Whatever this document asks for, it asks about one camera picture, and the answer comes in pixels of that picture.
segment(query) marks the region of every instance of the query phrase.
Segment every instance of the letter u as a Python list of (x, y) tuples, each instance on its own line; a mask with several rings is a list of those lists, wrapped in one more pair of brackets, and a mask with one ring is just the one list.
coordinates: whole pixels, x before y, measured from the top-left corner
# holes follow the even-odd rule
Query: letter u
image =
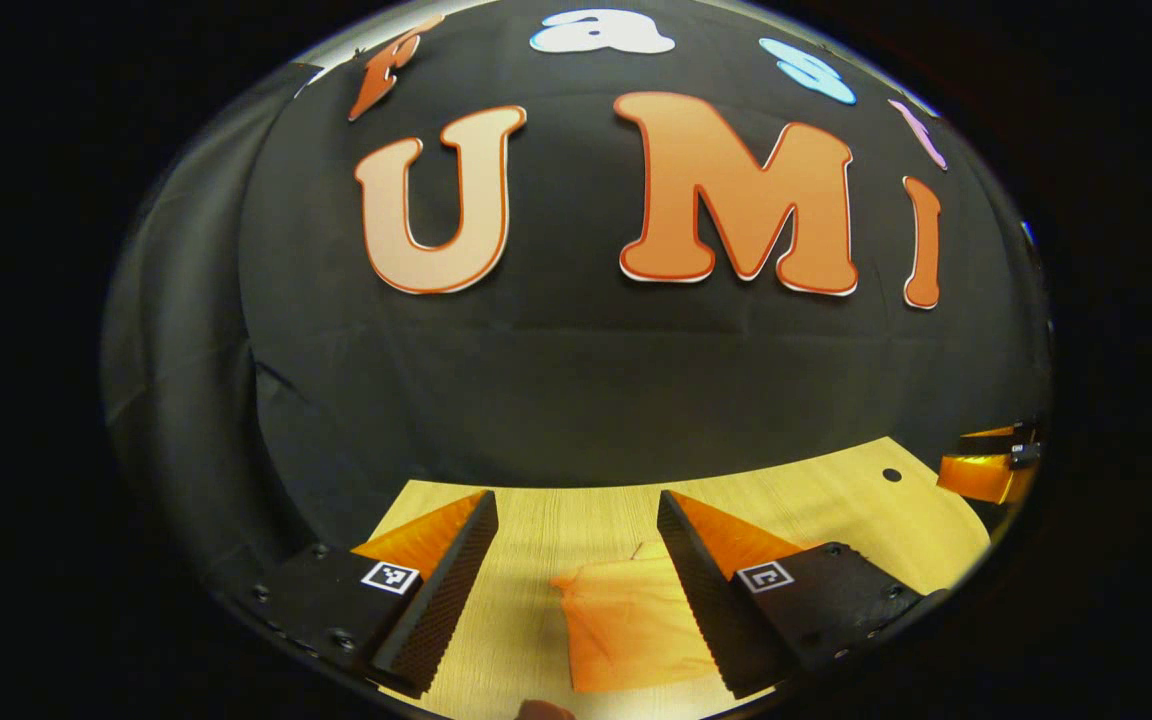
[(358, 162), (362, 236), (380, 279), (401, 291), (457, 291), (492, 272), (509, 230), (506, 141), (525, 122), (525, 109), (507, 105), (444, 128), (440, 141), (457, 151), (461, 226), (441, 247), (416, 242), (407, 217), (407, 168), (419, 158), (420, 141), (389, 143)]

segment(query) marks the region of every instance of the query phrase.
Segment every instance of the orange cloth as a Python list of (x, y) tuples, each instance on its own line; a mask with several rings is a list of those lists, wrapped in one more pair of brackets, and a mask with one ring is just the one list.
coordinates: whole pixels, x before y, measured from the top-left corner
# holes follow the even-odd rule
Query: orange cloth
[(661, 541), (631, 560), (594, 562), (550, 581), (562, 589), (576, 692), (616, 692), (717, 673)]

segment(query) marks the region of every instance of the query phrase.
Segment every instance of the letter m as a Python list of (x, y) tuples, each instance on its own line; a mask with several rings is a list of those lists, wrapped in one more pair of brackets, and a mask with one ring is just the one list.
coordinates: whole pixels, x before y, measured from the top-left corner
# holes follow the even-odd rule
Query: letter m
[(838, 137), (789, 123), (759, 165), (708, 103), (669, 92), (631, 92), (614, 109), (643, 132), (646, 200), (643, 234), (621, 252), (637, 281), (696, 282), (713, 272), (700, 242), (700, 200), (714, 218), (736, 274), (751, 281), (791, 219), (790, 249), (776, 262), (797, 291), (856, 290), (847, 202), (851, 150)]

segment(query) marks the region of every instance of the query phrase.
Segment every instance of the table surface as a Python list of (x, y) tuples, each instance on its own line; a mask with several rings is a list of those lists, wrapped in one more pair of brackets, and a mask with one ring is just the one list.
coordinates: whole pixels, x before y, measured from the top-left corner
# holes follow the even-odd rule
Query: table surface
[[(899, 482), (882, 477), (900, 472)], [(460, 720), (513, 720), (524, 700), (579, 720), (699, 719), (742, 698), (717, 673), (636, 691), (576, 694), (562, 593), (550, 579), (591, 562), (627, 560), (655, 529), (660, 491), (674, 488), (801, 547), (843, 541), (920, 593), (952, 588), (990, 539), (961, 497), (889, 438), (745, 473), (614, 488), (514, 488), (410, 480), (372, 537), (492, 488), (499, 530), (468, 597), (434, 684), (420, 699)]]

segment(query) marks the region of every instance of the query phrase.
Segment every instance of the black fabric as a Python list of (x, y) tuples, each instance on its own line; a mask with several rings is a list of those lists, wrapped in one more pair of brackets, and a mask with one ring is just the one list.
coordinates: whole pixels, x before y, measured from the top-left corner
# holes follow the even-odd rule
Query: black fabric
[[(570, 3), (491, 3), (449, 15), (349, 124), (370, 53), (305, 88), (270, 129), (242, 206), (238, 273), (259, 369), (262, 437), (289, 495), (329, 541), (355, 541), (408, 478), (503, 486), (617, 486), (732, 473), (892, 435), (937, 467), (955, 438), (1041, 410), (1049, 382), (1041, 285), (1021, 217), (973, 151), (923, 118), (941, 173), (888, 104), (895, 92), (824, 50), (855, 106), (797, 85), (759, 50), (763, 23), (705, 5), (622, 3), (677, 46), (541, 54), (526, 41)], [(742, 282), (718, 251), (704, 282), (630, 281), (617, 255), (641, 232), (639, 131), (626, 92), (717, 106), (756, 158), (787, 122), (851, 147), (849, 297), (788, 291), (767, 268)], [(419, 137), (412, 233), (456, 230), (456, 154), (445, 124), (517, 104), (509, 238), (492, 273), (448, 296), (410, 296), (371, 268), (353, 168)], [(942, 203), (941, 302), (902, 301), (914, 210), (901, 179)], [(774, 256), (788, 247), (776, 243)]]
[(236, 251), (252, 160), (314, 73), (287, 65), (198, 132), (143, 209), (109, 283), (109, 435), (127, 480), (199, 575), (228, 556), (255, 570), (310, 538), (256, 427)]

